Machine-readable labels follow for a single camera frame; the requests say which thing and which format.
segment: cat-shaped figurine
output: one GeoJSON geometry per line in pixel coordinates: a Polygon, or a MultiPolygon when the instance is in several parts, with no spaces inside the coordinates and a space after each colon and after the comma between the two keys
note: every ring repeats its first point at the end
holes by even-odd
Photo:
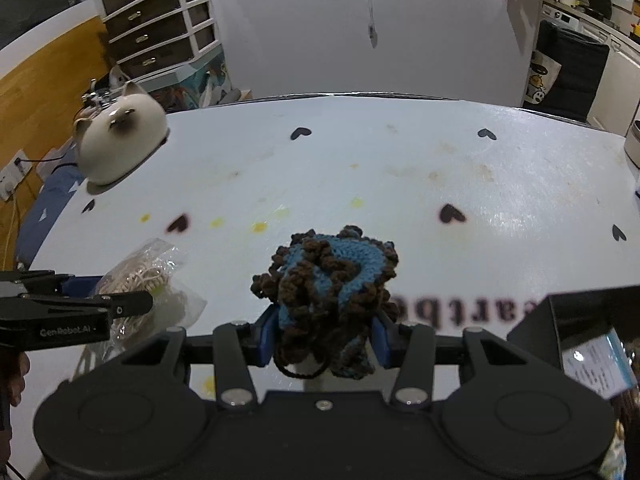
{"type": "Polygon", "coordinates": [[[162,107],[129,81],[116,102],[74,123],[78,170],[89,182],[111,184],[143,162],[167,133],[162,107]]]}

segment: white table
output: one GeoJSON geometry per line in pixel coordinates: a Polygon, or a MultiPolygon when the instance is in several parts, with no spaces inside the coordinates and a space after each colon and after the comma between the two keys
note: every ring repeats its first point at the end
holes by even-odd
{"type": "MultiPolygon", "coordinates": [[[[290,234],[309,228],[336,234],[357,224],[394,241],[400,264],[389,289],[411,319],[438,303],[444,334],[482,324],[504,336],[527,302],[549,292],[640,282],[637,171],[620,136],[511,108],[363,96],[248,102],[168,121],[167,144],[133,174],[99,195],[82,184],[33,269],[103,274],[162,237],[188,251],[178,277],[209,302],[191,335],[254,320],[266,302],[249,291],[251,276],[290,234]],[[291,140],[297,127],[312,134],[291,140]],[[482,128],[497,140],[479,137],[482,128]],[[81,214],[91,199],[94,209],[81,214]],[[441,222],[446,203],[466,222],[441,222]],[[167,234],[181,214],[190,227],[167,234]],[[266,229],[255,232],[260,222],[266,229]],[[626,241],[614,240],[613,224],[626,241]]],[[[80,353],[30,355],[28,387],[12,413],[12,462],[24,472],[40,457],[34,411],[72,375],[80,353]]],[[[211,374],[197,367],[192,388],[205,394],[211,374]]],[[[253,377],[261,394],[302,387],[273,366],[253,377]]],[[[388,389],[392,377],[323,377],[312,387],[388,389]]],[[[456,377],[440,370],[435,397],[448,395],[456,377]]]]}

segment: cat ear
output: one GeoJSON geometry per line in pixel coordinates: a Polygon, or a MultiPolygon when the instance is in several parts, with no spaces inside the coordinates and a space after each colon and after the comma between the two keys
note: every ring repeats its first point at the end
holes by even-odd
{"type": "Polygon", "coordinates": [[[122,91],[122,95],[132,95],[132,94],[146,94],[145,89],[142,88],[135,81],[127,81],[127,84],[124,85],[124,90],[122,91]]]}
{"type": "Polygon", "coordinates": [[[91,126],[91,122],[91,119],[80,118],[74,123],[74,140],[76,144],[82,142],[82,138],[89,126],[91,126]]]}

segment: metal bolt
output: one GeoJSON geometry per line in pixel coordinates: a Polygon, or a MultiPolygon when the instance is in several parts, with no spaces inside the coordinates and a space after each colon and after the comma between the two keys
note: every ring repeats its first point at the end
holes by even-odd
{"type": "Polygon", "coordinates": [[[316,408],[321,412],[328,412],[334,404],[330,400],[318,400],[316,402],[316,408]]]}
{"type": "Polygon", "coordinates": [[[420,388],[401,388],[396,391],[396,399],[407,406],[413,406],[426,402],[429,399],[429,394],[420,388]]]}
{"type": "Polygon", "coordinates": [[[231,388],[225,390],[220,395],[220,400],[229,406],[244,406],[254,399],[254,396],[249,390],[244,388],[231,388]]]}

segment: clear plastic bag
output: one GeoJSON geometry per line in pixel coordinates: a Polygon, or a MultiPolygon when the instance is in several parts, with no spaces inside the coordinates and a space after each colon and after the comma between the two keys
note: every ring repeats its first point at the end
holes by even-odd
{"type": "Polygon", "coordinates": [[[113,321],[111,338],[102,344],[102,361],[170,326],[188,328],[196,322],[207,302],[174,278],[185,262],[182,251],[153,238],[102,277],[95,294],[146,290],[154,300],[148,314],[113,321]]]}

